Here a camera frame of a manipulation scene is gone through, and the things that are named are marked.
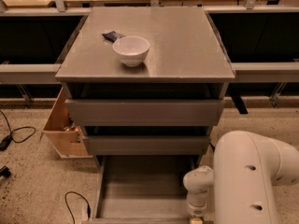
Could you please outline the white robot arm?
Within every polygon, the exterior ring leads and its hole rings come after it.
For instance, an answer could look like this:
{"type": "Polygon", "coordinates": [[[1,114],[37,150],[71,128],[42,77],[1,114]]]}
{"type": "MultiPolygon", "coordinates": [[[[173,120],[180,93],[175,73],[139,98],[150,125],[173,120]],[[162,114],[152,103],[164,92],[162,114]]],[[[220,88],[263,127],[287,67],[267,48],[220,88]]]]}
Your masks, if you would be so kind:
{"type": "Polygon", "coordinates": [[[200,218],[214,189],[215,224],[278,224],[275,185],[299,182],[299,151],[282,141],[245,131],[221,137],[213,165],[183,178],[187,212],[200,218]]]}

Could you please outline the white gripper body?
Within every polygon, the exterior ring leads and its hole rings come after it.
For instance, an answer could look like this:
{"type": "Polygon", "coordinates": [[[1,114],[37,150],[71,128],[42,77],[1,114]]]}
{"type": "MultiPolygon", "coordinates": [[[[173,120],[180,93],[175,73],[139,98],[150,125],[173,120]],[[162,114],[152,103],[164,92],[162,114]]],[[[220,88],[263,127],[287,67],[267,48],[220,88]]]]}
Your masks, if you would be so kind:
{"type": "Polygon", "coordinates": [[[189,171],[183,177],[187,190],[186,206],[191,217],[202,217],[206,211],[209,190],[213,186],[213,169],[207,165],[189,171]]]}

